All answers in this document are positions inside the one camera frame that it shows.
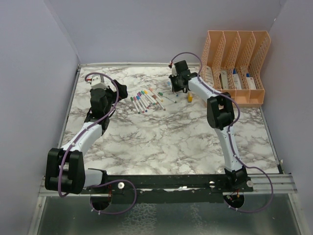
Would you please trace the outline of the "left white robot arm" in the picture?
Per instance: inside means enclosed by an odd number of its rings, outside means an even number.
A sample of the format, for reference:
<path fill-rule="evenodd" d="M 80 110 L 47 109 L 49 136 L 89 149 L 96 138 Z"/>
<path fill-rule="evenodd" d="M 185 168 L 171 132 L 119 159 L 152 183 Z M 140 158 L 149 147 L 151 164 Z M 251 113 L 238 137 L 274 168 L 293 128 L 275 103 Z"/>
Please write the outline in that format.
<path fill-rule="evenodd" d="M 92 80 L 90 109 L 81 130 L 61 148 L 52 148 L 47 155 L 45 188 L 60 197 L 79 194 L 92 187 L 97 193 L 107 190 L 106 171 L 85 168 L 84 155 L 107 130 L 117 103 L 128 96 L 127 86 L 113 80 L 113 91 L 102 80 Z"/>

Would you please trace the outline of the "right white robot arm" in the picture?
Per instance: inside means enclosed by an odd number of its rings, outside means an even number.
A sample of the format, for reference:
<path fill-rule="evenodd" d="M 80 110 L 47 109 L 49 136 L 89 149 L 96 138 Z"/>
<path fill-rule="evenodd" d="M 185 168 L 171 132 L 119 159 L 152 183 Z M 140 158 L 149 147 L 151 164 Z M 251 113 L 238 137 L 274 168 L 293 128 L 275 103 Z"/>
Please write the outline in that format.
<path fill-rule="evenodd" d="M 229 93 L 221 93 L 208 84 L 196 72 L 191 73 L 186 61 L 170 62 L 169 76 L 172 91 L 192 91 L 206 101 L 207 122 L 218 135 L 225 163 L 225 187 L 238 190 L 247 181 L 246 168 L 240 163 L 240 155 L 233 134 L 235 121 L 233 102 Z"/>

